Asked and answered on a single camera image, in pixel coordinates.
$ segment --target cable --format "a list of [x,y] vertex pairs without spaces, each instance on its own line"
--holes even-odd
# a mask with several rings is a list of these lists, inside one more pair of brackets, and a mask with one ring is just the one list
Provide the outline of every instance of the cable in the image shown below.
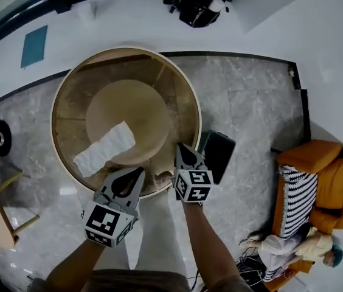
[[256,285],[258,283],[260,283],[262,281],[262,275],[263,275],[263,272],[262,270],[258,270],[258,269],[254,269],[252,268],[252,266],[249,266],[249,265],[246,265],[245,262],[247,262],[248,260],[252,260],[254,261],[255,263],[258,263],[259,261],[256,260],[255,258],[253,258],[254,254],[255,254],[255,250],[257,248],[254,248],[254,250],[251,252],[251,253],[248,253],[249,249],[252,249],[252,248],[247,248],[245,250],[244,253],[241,254],[241,256],[239,257],[239,259],[235,262],[237,264],[237,267],[238,267],[238,270],[239,270],[239,273],[242,275],[242,274],[247,274],[247,273],[256,273],[257,277],[259,278],[259,280],[253,284],[249,284],[250,287],[252,287],[253,285]]
[[195,288],[196,283],[197,283],[197,278],[198,278],[198,270],[197,270],[197,273],[196,273],[195,283],[192,285],[192,288],[190,289],[190,291],[193,291],[193,289]]
[[196,275],[192,276],[192,277],[188,277],[187,279],[192,279],[192,278],[196,278]]
[[283,276],[284,276],[284,278],[286,278],[286,279],[290,279],[290,278],[292,278],[292,276],[294,275],[295,272],[296,272],[296,271],[295,271],[294,269],[292,269],[292,270],[289,272],[289,275],[288,275],[288,277],[287,277],[287,276],[286,276],[286,270],[284,270]]

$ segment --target chair leg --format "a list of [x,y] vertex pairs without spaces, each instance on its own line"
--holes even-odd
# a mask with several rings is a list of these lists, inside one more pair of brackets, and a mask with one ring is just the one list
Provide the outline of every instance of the chair leg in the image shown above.
[[0,192],[4,190],[9,184],[16,181],[18,178],[20,178],[23,175],[23,172],[18,172],[15,175],[13,175],[11,178],[7,179],[0,185]]
[[27,228],[28,226],[30,226],[31,224],[33,224],[34,222],[36,222],[37,220],[39,220],[40,216],[36,215],[33,218],[31,218],[29,221],[26,221],[23,225],[20,225],[19,227],[17,227],[13,232],[12,232],[12,236],[16,236],[19,234],[19,232],[21,232],[23,229]]

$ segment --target blue sticker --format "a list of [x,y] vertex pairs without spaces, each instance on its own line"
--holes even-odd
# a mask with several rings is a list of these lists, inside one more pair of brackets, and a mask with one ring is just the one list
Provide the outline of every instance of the blue sticker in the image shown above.
[[34,30],[24,39],[21,68],[27,67],[44,59],[44,46],[46,44],[47,26]]

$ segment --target black and white striped pillow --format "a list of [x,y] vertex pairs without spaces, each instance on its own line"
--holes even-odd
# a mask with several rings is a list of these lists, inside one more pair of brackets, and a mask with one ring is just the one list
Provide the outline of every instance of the black and white striped pillow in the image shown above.
[[285,182],[284,210],[279,236],[288,238],[310,218],[316,200],[317,174],[300,172],[288,165],[280,165],[279,171]]
[[266,270],[265,276],[262,279],[263,282],[270,282],[274,280],[275,278],[280,277],[284,272],[286,268],[277,268],[276,270]]

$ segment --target forearm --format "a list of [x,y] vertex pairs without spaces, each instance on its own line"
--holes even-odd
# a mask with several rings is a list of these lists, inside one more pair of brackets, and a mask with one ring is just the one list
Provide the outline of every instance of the forearm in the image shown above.
[[89,279],[104,246],[85,240],[71,255],[61,262],[46,279],[56,292],[81,291]]
[[222,279],[239,276],[234,259],[213,231],[202,209],[197,204],[182,204],[193,255],[207,288],[211,288]]

